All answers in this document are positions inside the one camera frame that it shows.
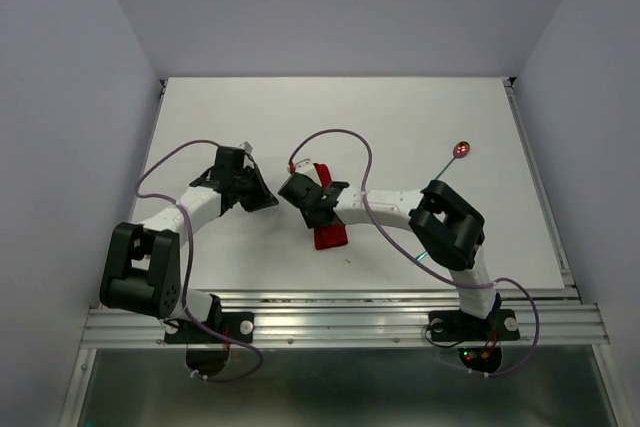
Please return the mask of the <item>red cloth napkin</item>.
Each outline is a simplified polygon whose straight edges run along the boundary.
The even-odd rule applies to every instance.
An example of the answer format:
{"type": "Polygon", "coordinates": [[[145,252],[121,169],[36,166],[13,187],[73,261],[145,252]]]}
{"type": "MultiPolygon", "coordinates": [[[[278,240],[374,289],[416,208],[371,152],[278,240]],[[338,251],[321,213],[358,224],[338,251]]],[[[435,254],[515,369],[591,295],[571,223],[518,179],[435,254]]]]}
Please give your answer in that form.
{"type": "MultiPolygon", "coordinates": [[[[326,164],[320,163],[314,163],[314,168],[322,187],[327,188],[332,182],[329,168],[326,164]]],[[[312,229],[314,231],[314,245],[317,250],[341,247],[348,243],[347,231],[344,226],[314,225],[312,229]]]]}

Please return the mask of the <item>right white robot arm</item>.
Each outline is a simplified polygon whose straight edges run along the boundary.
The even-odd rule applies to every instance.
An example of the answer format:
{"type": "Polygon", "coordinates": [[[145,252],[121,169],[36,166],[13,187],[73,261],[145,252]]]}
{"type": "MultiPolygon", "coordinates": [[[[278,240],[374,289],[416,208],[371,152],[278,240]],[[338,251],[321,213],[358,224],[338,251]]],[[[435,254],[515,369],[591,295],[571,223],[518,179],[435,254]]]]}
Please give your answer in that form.
{"type": "Polygon", "coordinates": [[[456,287],[460,325],[482,337],[496,325],[496,289],[485,264],[483,216],[446,183],[433,180],[422,190],[366,192],[346,182],[328,187],[293,173],[279,195],[297,208],[308,227],[371,224],[413,233],[427,256],[450,272],[456,287]]]}

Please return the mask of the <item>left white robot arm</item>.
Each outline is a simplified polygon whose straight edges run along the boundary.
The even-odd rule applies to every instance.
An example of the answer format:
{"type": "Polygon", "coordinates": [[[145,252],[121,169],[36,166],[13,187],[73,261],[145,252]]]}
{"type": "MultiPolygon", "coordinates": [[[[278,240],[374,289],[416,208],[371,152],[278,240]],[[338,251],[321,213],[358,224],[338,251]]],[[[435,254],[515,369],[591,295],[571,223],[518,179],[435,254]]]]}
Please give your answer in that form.
{"type": "Polygon", "coordinates": [[[191,181],[179,199],[155,194],[170,206],[139,222],[114,227],[100,285],[102,305],[160,321],[188,322],[199,340],[210,341],[224,332],[221,302],[215,295],[187,286],[181,248],[193,263],[195,233],[239,205],[248,213],[274,207],[278,200],[268,189],[252,157],[252,147],[216,147],[214,163],[191,181]]]}

